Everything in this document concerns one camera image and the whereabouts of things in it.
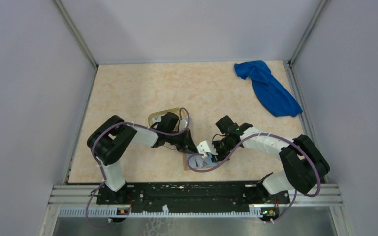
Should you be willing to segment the tan leather card holder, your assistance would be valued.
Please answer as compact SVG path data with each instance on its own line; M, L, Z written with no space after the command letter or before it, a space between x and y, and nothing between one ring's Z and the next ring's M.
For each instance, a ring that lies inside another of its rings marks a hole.
M217 165L217 163L212 161L211 155L205 158L197 155L190 158L190 156L191 154L189 153L183 154L183 164L185 170L190 170L190 167L197 170L204 170Z

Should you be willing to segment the cream plastic tray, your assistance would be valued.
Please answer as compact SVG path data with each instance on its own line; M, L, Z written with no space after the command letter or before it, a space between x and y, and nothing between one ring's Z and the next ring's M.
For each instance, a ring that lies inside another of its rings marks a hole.
M179 117L179 121L183 118L186 118L186 117L190 118L188 116L188 113L184 109L176 107L176 108L172 108L172 109L167 109L167 110L151 113L147 118L148 125L152 126L154 123L160 122L161 117L168 112L176 114ZM176 123L175 129L174 129L175 131L178 131L178 129L179 129L178 128L179 127L179 121Z

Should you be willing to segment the blue cloth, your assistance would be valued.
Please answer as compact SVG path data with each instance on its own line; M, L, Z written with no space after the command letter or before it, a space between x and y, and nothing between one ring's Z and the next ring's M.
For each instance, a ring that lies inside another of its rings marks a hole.
M236 63L234 71L243 80L250 78L259 102L273 116L295 117L303 112L296 99L275 78L264 61Z

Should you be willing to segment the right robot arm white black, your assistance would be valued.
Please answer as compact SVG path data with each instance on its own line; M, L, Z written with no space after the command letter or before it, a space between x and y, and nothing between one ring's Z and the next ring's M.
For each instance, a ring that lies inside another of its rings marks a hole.
M229 116L217 121L216 126L223 138L212 141L214 162L227 159L236 147L258 150L281 161L283 170L269 174L260 182L257 195L264 203L287 190L308 195L314 186L320 189L322 178L330 171L329 164L306 135L288 139L248 123L238 125Z

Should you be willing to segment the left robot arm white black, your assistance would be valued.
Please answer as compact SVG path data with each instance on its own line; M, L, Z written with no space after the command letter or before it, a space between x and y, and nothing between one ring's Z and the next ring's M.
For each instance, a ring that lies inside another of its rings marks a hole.
M108 196L115 203L123 203L128 190L120 158L130 144L137 143L157 148L166 143L180 153L197 153L189 128L190 117L166 112L150 127L124 121L118 115L110 117L87 139L87 146L98 163Z

